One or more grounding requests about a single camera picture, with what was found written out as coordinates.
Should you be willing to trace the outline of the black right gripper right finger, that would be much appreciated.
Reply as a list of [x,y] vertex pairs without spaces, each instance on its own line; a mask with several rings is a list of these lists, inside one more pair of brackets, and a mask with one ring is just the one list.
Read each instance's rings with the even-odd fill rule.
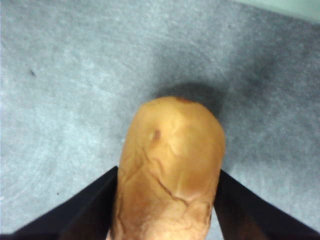
[[220,171],[214,209],[225,240],[318,240],[320,233]]

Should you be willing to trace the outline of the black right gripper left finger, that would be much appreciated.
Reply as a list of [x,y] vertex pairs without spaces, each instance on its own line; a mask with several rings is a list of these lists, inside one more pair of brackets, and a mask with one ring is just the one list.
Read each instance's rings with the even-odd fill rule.
[[117,188],[115,166],[69,200],[14,233],[11,240],[104,240]]

